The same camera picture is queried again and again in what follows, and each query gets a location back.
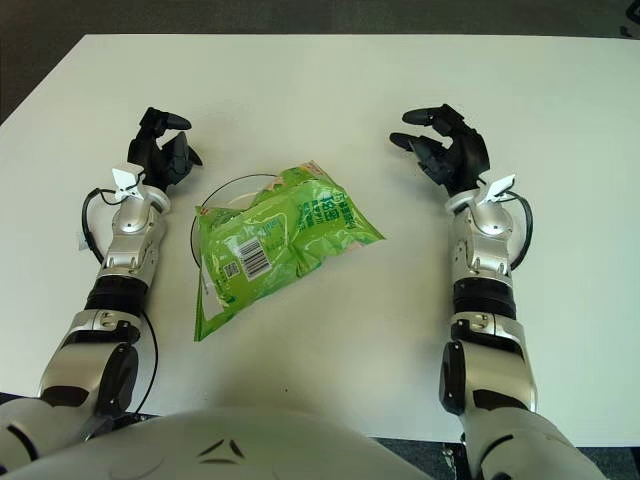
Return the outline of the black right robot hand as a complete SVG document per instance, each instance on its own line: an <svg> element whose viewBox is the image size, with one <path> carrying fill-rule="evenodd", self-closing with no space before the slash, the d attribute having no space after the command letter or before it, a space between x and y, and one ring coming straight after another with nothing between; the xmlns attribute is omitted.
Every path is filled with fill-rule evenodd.
<svg viewBox="0 0 640 480"><path fill-rule="evenodd" d="M449 147L427 136L394 132L389 140L395 146L412 152L420 169L448 195L477 188L480 175L490 169L490 160L483 137L469 127L464 117L448 104L415 109L403 114L402 121L431 127L441 137L449 138Z"/></svg>

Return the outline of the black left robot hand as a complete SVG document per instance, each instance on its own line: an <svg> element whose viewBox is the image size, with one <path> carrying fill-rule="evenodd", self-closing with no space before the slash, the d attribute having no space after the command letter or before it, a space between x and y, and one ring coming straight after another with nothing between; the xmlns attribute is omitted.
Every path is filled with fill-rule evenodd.
<svg viewBox="0 0 640 480"><path fill-rule="evenodd" d="M127 162L143 168L142 183L166 193L186 178L202 160L189 145L185 131L192 127L184 117L149 107L130 142Z"/></svg>

